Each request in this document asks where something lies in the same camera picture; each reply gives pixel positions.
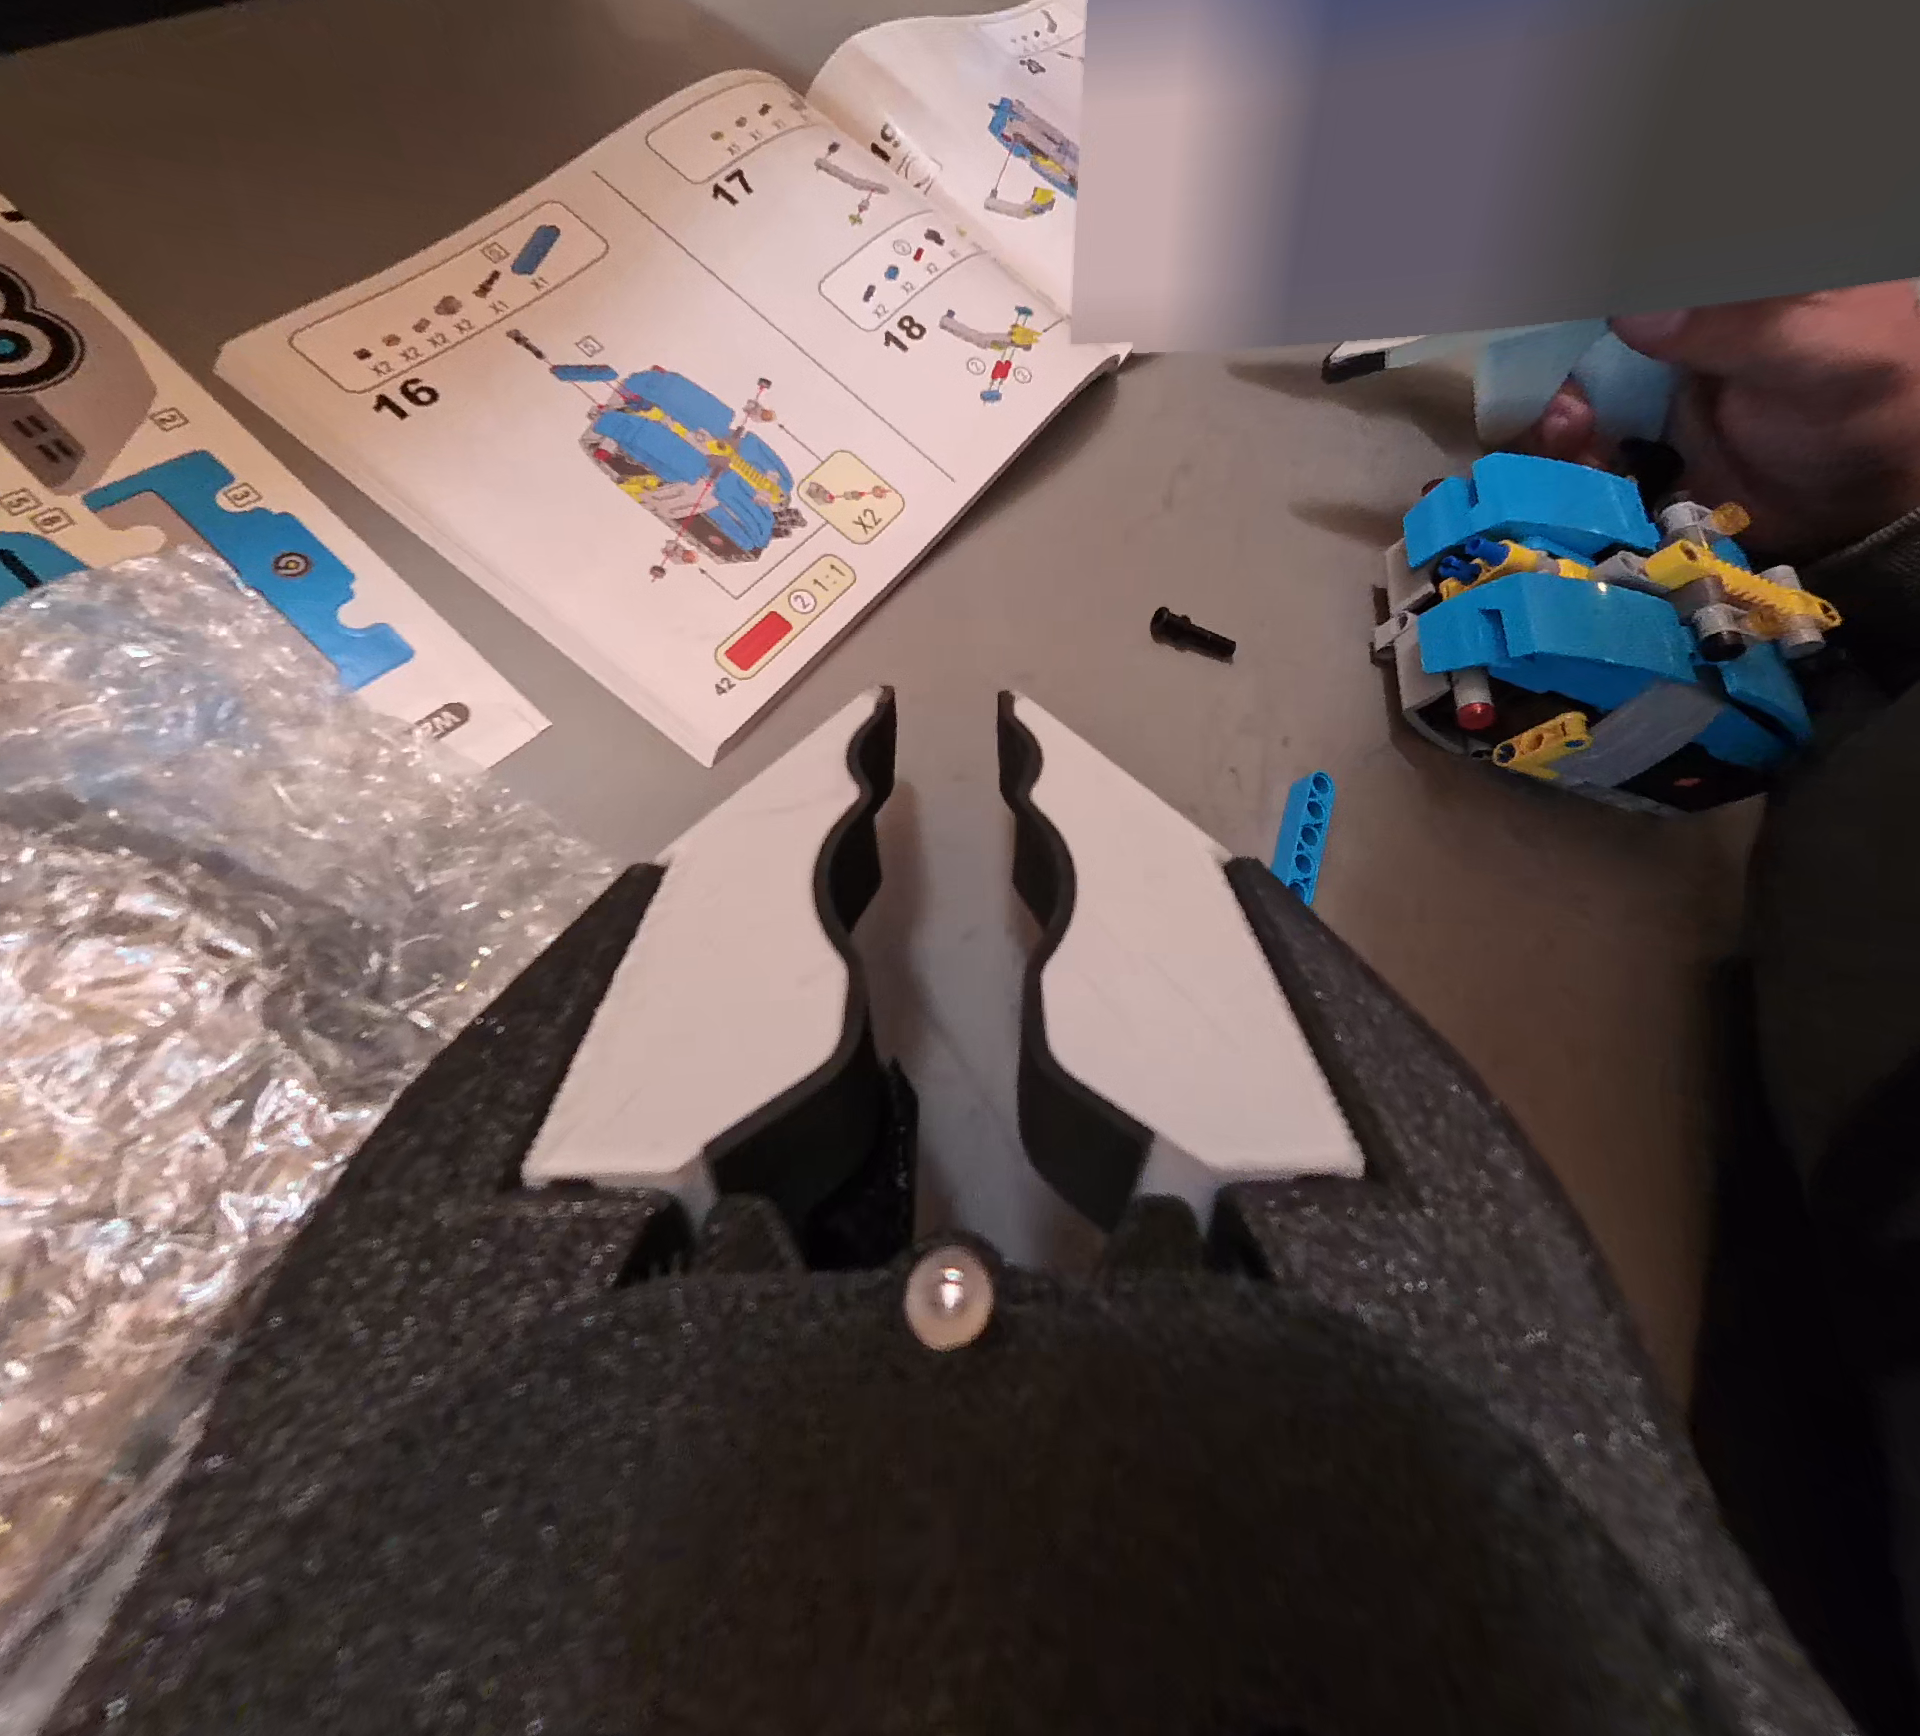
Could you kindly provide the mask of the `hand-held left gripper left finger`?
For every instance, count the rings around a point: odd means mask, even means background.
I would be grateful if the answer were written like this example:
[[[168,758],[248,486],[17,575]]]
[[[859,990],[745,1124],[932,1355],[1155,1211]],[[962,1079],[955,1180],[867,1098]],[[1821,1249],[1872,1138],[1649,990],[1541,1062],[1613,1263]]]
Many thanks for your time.
[[[526,1186],[830,1196],[862,1163],[884,1071],[851,934],[898,722],[892,688],[859,693],[660,852]]]

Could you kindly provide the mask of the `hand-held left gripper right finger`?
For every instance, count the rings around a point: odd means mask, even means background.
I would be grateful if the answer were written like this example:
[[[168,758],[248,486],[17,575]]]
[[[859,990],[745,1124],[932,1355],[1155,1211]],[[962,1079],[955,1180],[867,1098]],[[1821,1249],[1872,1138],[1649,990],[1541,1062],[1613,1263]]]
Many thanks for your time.
[[[1145,1197],[1210,1230],[1230,1186],[1363,1177],[1252,920],[1283,888],[1030,696],[998,696],[998,779],[1039,932],[1018,1126],[1048,1186],[1100,1231]]]

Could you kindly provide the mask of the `blue brick toy car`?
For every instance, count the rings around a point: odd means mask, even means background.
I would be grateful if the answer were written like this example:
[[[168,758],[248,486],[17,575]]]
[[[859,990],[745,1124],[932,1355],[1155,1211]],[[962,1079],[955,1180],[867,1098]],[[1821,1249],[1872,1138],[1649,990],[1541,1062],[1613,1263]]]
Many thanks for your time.
[[[1624,441],[1613,470],[1490,452],[1434,480],[1381,559],[1370,644],[1403,722],[1622,811],[1694,817],[1764,796],[1811,744],[1814,657],[1784,659],[1781,633],[1816,622],[1830,645],[1841,616],[1794,568],[1756,568],[1742,536],[1664,544],[1672,498],[1692,496],[1664,441]],[[1736,603],[1764,641],[1705,661],[1690,616],[1708,601]]]

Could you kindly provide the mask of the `person's right forearm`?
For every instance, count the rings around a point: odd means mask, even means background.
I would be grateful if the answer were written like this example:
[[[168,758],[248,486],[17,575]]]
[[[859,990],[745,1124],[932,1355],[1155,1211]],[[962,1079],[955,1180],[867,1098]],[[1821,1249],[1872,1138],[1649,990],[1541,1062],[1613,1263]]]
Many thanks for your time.
[[[1838,608],[1839,645],[1876,691],[1896,699],[1916,686],[1917,508],[1797,571]]]

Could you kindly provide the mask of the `person's right hand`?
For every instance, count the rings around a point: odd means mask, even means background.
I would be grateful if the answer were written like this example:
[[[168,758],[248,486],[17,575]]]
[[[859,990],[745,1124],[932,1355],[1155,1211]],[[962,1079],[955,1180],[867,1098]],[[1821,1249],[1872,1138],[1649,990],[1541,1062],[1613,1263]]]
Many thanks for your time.
[[[1669,441],[1682,486],[1737,502],[1752,553],[1809,565],[1916,511],[1916,278],[1619,313],[1610,325],[1679,373]]]

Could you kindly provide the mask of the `blue brick beam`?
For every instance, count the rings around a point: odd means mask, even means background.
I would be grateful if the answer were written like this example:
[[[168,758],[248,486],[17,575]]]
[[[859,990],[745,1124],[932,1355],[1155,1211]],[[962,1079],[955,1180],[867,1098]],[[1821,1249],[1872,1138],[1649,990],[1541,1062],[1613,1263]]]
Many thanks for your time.
[[[1333,803],[1336,786],[1326,769],[1296,778],[1283,797],[1268,871],[1303,907],[1315,907]]]

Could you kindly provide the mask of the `crumpled clear plastic bag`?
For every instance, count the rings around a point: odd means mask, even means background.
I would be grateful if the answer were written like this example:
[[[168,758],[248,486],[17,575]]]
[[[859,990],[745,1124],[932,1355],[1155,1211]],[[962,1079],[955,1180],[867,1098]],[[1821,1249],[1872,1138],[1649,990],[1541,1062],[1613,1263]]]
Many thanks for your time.
[[[615,867],[191,548],[2,633],[4,1617],[404,1087]]]

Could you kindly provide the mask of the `open instruction booklet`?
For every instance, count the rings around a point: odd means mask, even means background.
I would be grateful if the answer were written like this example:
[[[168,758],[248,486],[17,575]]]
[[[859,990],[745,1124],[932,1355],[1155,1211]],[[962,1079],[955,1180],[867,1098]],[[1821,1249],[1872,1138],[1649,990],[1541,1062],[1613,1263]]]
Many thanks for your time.
[[[704,768],[1124,346],[1069,321],[1086,0],[729,69],[218,370]]]

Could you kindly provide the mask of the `blue printed leaflet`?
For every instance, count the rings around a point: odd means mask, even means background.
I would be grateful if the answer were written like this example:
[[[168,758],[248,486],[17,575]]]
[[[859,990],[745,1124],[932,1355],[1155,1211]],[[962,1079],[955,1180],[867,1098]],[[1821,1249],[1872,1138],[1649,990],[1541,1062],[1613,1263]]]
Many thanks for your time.
[[[13,205],[2,600],[188,545],[370,707],[496,768],[548,718]]]

